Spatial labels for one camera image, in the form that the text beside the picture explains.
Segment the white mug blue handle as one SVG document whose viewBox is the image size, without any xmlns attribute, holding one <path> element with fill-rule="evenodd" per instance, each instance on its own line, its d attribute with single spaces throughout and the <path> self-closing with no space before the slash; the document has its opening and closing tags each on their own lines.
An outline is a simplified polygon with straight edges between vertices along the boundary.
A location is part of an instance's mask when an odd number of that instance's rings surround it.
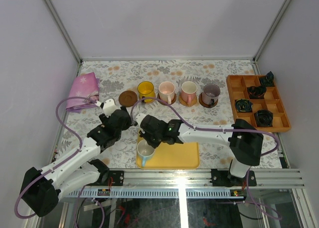
<svg viewBox="0 0 319 228">
<path fill-rule="evenodd" d="M 145 167 L 147 161 L 152 159 L 155 154 L 155 149 L 148 145 L 145 140 L 141 140 L 137 145 L 137 155 L 141 160 L 141 166 Z"/>
</svg>

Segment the yellow glass cup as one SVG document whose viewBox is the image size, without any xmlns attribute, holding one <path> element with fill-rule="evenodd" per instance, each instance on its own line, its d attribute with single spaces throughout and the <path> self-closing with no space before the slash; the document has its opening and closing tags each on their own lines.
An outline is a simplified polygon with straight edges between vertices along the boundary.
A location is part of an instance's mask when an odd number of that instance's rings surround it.
<svg viewBox="0 0 319 228">
<path fill-rule="evenodd" d="M 140 94 L 147 95 L 150 93 L 155 94 L 154 85 L 149 81 L 143 81 L 143 82 L 139 83 L 139 85 L 138 85 L 138 93 L 139 93 L 139 95 Z"/>
</svg>

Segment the pink ceramic mug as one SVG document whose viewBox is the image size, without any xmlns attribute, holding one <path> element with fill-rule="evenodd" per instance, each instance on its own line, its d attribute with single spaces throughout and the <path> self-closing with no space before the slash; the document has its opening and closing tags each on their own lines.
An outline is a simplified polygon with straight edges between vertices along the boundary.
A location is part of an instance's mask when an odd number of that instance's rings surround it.
<svg viewBox="0 0 319 228">
<path fill-rule="evenodd" d="M 172 82 L 162 82 L 159 85 L 159 98 L 169 105 L 172 104 L 175 97 L 175 86 Z"/>
</svg>

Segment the white mug pink handle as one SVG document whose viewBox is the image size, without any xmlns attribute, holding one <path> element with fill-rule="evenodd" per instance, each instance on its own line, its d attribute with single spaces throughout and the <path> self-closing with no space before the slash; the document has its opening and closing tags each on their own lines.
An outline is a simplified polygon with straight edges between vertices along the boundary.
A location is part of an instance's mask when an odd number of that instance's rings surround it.
<svg viewBox="0 0 319 228">
<path fill-rule="evenodd" d="M 192 81 L 186 81 L 181 85 L 181 97 L 188 105 L 196 97 L 197 85 Z"/>
</svg>

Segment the purple glass cup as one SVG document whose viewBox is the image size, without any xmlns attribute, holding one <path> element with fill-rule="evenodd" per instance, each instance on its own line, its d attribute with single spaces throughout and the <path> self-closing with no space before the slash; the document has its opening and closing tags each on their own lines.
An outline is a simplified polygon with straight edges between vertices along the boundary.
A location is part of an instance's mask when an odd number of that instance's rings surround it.
<svg viewBox="0 0 319 228">
<path fill-rule="evenodd" d="M 213 106 L 218 101 L 221 93 L 220 87 L 216 84 L 207 84 L 203 88 L 202 101 L 208 106 Z"/>
</svg>

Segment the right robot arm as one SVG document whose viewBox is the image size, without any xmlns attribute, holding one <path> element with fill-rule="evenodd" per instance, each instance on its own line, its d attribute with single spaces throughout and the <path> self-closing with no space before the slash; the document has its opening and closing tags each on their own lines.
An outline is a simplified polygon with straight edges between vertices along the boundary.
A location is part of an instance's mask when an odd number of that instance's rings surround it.
<svg viewBox="0 0 319 228">
<path fill-rule="evenodd" d="M 169 122 L 151 115 L 138 114 L 136 122 L 140 136 L 148 145 L 157 148 L 161 143 L 169 145 L 190 142 L 224 145 L 232 151 L 234 158 L 228 171 L 213 172 L 213 185 L 217 187 L 243 186 L 252 166 L 260 164 L 263 135 L 243 119 L 232 125 L 189 125 L 181 119 Z"/>
</svg>

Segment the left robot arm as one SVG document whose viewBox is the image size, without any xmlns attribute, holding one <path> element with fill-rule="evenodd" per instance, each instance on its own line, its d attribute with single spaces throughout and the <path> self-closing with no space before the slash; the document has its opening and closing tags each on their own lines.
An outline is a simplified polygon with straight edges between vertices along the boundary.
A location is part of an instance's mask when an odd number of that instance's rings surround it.
<svg viewBox="0 0 319 228">
<path fill-rule="evenodd" d="M 22 216 L 18 213 L 19 201 L 15 204 L 15 214 L 23 219 L 32 216 L 47 215 L 58 203 L 57 181 L 66 178 L 88 159 L 102 153 L 120 140 L 122 131 L 131 126 L 131 117 L 127 109 L 122 106 L 110 116 L 99 116 L 102 124 L 91 130 L 79 148 L 63 155 L 56 163 L 40 170 L 35 167 L 26 171 L 21 186 L 19 200 L 22 199 L 34 214 Z"/>
</svg>

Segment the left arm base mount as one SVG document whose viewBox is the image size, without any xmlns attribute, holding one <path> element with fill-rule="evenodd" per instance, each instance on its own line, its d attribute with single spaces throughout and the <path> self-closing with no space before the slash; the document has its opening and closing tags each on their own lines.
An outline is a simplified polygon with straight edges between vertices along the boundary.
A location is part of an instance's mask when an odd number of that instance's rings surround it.
<svg viewBox="0 0 319 228">
<path fill-rule="evenodd" d="M 99 177 L 97 181 L 91 183 L 90 186 L 123 186 L 124 171 L 110 170 L 109 167 L 99 159 L 94 159 L 89 162 L 97 168 Z"/>
</svg>

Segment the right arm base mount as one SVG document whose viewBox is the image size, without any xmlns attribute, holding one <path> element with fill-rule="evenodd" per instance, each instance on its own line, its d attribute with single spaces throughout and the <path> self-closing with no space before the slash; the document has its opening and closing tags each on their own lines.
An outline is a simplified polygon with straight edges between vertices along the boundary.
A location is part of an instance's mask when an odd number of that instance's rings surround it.
<svg viewBox="0 0 319 228">
<path fill-rule="evenodd" d="M 211 180 L 213 187 L 233 187 L 233 186 L 240 186 L 243 187 L 247 185 L 250 187 L 256 187 L 257 181 L 254 171 L 249 171 L 249 175 L 245 175 L 243 178 L 237 178 L 232 176 L 229 171 L 226 170 L 218 170 L 218 169 L 211 169 Z"/>
</svg>

